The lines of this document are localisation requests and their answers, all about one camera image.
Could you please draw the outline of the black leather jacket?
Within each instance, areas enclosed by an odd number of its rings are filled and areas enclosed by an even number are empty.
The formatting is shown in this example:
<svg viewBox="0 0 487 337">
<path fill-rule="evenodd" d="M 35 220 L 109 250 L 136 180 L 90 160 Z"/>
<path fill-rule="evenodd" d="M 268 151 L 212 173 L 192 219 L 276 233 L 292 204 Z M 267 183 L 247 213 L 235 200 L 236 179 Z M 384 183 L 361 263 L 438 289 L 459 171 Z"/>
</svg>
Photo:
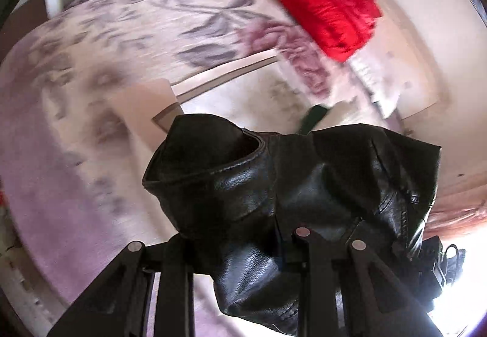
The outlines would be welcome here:
<svg viewBox="0 0 487 337">
<path fill-rule="evenodd" d="M 279 134 L 185 114 L 142 183 L 187 243 L 190 268 L 211 276 L 225 315 L 297 335 L 299 227 L 342 247 L 365 241 L 416 298 L 440 156 L 439 146 L 365 124 Z"/>
</svg>

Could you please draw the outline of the white fuzzy folded sweater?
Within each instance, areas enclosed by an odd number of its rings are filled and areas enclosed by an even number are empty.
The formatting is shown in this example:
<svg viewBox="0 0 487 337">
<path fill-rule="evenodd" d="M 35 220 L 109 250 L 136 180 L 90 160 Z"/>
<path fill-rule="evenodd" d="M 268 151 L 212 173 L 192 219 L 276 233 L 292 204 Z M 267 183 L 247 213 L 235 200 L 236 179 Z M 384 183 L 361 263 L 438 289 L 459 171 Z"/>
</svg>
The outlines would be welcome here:
<svg viewBox="0 0 487 337">
<path fill-rule="evenodd" d="M 326 128 L 354 124 L 383 127 L 384 120 L 377 108 L 371 104 L 369 98 L 357 96 L 349 102 L 341 101 L 335 104 L 312 130 L 319 131 Z"/>
</svg>

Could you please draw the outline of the green striped folded garment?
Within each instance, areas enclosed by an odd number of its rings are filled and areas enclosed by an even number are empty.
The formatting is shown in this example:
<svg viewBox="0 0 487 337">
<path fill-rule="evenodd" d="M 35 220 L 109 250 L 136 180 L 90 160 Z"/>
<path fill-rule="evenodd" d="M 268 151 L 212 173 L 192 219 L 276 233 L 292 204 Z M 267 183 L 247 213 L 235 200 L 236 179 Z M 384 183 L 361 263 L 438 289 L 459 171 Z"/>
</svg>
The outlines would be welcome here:
<svg viewBox="0 0 487 337">
<path fill-rule="evenodd" d="M 311 107 L 300 121 L 297 133 L 300 135 L 310 133 L 326 117 L 328 112 L 329 108 L 326 108 L 321 104 Z"/>
</svg>

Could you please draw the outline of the bed with floral cover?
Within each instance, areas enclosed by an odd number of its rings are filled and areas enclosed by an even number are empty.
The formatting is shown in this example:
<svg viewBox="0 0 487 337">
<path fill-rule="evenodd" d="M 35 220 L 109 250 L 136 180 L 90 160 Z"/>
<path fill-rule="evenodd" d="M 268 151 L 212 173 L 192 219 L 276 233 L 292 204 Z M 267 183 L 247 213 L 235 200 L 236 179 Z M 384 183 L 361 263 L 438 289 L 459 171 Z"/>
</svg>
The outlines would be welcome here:
<svg viewBox="0 0 487 337">
<path fill-rule="evenodd" d="M 371 101 L 276 0 L 94 0 L 13 48 L 1 68 L 1 177 L 22 242 L 68 304 L 49 332 L 130 242 L 178 235 L 142 183 L 173 124 L 153 122 L 176 100 L 172 86 L 272 49 L 325 104 L 351 99 L 351 82 Z M 191 271 L 194 336 L 237 336 L 245 320 Z"/>
</svg>

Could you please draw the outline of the white pillow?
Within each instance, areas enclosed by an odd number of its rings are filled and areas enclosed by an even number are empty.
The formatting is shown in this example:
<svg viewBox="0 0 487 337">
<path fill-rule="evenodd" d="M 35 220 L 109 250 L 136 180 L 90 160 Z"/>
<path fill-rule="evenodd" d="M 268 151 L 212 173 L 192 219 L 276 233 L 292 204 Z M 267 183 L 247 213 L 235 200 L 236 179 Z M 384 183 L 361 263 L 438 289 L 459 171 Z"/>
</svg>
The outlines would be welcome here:
<svg viewBox="0 0 487 337">
<path fill-rule="evenodd" d="M 367 89 L 371 102 L 383 118 L 389 118 L 399 103 L 405 82 L 396 71 L 394 55 L 364 47 L 347 61 L 348 67 Z"/>
</svg>

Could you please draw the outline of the white diamond pattern sheet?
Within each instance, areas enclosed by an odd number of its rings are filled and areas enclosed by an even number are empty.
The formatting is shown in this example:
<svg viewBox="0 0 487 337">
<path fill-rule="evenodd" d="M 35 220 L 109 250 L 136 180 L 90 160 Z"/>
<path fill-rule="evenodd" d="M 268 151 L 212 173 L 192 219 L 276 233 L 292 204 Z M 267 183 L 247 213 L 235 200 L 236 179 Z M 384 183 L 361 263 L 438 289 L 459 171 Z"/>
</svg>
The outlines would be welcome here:
<svg viewBox="0 0 487 337">
<path fill-rule="evenodd" d="M 368 98 L 356 82 L 345 85 L 352 98 Z M 176 100 L 153 117 L 168 131 L 181 114 L 214 114 L 259 132 L 297 133 L 314 105 L 332 109 L 312 95 L 297 70 L 275 50 L 254 54 L 189 77 L 172 86 Z"/>
</svg>

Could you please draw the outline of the beige bed headboard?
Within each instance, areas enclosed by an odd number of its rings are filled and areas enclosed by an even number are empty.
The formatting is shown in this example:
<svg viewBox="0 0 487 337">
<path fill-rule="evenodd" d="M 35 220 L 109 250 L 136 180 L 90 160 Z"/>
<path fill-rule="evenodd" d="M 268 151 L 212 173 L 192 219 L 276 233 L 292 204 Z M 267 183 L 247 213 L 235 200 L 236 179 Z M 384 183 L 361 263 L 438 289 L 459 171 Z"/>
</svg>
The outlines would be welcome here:
<svg viewBox="0 0 487 337">
<path fill-rule="evenodd" d="M 469 0 L 377 0 L 433 68 L 437 102 L 406 118 L 443 149 L 441 185 L 486 173 L 486 26 Z"/>
</svg>

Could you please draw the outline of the red folded quilt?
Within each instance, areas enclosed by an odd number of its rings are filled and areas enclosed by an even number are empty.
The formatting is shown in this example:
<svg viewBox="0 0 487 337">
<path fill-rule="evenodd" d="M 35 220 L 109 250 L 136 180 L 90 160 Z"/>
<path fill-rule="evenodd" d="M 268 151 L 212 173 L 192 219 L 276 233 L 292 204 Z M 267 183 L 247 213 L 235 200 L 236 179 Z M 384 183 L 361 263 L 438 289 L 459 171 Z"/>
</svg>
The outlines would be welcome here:
<svg viewBox="0 0 487 337">
<path fill-rule="evenodd" d="M 347 61 L 371 40 L 382 12 L 376 0 L 279 0 L 322 51 Z"/>
</svg>

